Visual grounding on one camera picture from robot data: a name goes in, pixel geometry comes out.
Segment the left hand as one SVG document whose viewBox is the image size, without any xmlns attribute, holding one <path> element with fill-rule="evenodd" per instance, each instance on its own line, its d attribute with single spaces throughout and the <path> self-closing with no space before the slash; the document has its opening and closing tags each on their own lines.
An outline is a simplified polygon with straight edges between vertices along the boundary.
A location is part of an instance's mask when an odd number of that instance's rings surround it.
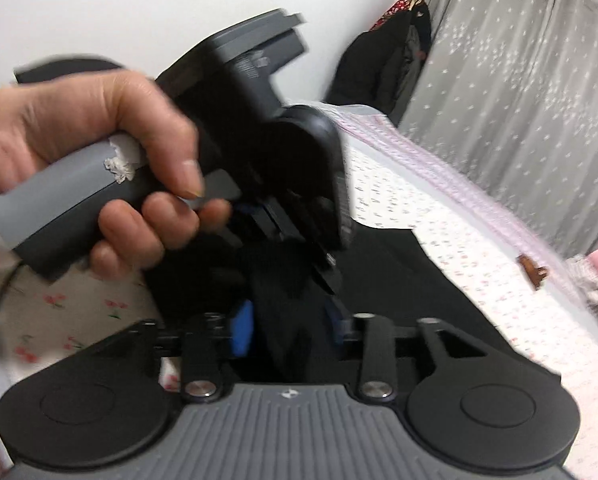
<svg viewBox="0 0 598 480">
<path fill-rule="evenodd" d="M 153 81 L 130 70 L 0 90 L 0 194 L 117 131 L 142 144 L 165 189 L 149 195 L 139 210 L 123 200 L 102 207 L 104 238 L 90 252 L 90 270 L 103 280 L 151 268 L 197 232 L 226 225 L 225 200 L 210 200 L 198 211 L 186 204 L 204 193 L 196 127 Z"/>
</svg>

